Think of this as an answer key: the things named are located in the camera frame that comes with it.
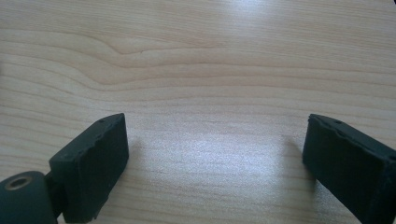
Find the hole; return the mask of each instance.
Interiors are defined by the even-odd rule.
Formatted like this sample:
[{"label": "hole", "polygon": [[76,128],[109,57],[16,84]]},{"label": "hole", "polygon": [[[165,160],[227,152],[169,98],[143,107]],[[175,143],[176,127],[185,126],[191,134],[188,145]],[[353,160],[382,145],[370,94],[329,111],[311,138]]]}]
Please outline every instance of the hole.
[{"label": "hole", "polygon": [[13,180],[10,180],[6,184],[6,189],[7,190],[16,190],[16,189],[21,189],[25,187],[26,185],[30,184],[32,182],[32,177],[30,176],[19,176]]}]

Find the black clamp jaw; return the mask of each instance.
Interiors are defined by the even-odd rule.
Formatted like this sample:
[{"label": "black clamp jaw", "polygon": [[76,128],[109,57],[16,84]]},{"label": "black clamp jaw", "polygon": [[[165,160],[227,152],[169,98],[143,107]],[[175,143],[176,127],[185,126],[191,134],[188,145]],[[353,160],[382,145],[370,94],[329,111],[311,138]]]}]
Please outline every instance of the black clamp jaw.
[{"label": "black clamp jaw", "polygon": [[99,119],[50,160],[0,183],[1,224],[56,224],[96,218],[129,158],[123,114]]},{"label": "black clamp jaw", "polygon": [[308,120],[303,163],[363,224],[396,215],[396,151],[344,122]]}]

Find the wooden table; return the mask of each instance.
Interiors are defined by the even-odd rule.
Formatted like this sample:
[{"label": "wooden table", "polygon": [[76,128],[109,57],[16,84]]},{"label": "wooden table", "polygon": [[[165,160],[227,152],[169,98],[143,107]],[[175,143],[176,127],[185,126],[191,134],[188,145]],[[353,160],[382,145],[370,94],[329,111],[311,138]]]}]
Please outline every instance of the wooden table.
[{"label": "wooden table", "polygon": [[396,148],[391,0],[1,0],[0,28],[0,179],[125,113],[93,223],[359,223],[302,165],[307,118]]}]

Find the light wood surface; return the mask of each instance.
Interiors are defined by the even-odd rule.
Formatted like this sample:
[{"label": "light wood surface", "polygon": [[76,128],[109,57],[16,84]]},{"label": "light wood surface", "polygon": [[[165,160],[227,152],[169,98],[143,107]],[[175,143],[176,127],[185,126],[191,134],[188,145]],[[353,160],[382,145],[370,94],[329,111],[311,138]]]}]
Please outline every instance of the light wood surface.
[{"label": "light wood surface", "polygon": [[0,179],[123,112],[93,223],[359,223],[302,165],[307,118],[396,148],[395,37],[391,0],[0,0]]}]

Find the black rubber pad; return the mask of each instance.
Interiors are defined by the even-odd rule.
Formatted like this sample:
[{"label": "black rubber pad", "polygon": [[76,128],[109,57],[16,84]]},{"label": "black rubber pad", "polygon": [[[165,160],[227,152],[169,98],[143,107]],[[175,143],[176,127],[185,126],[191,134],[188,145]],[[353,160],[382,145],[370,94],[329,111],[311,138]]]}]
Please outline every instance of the black rubber pad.
[{"label": "black rubber pad", "polygon": [[64,185],[66,222],[97,217],[129,157],[123,114],[100,119],[50,160],[52,178]]},{"label": "black rubber pad", "polygon": [[362,223],[392,223],[396,151],[344,122],[308,120],[303,163]]}]

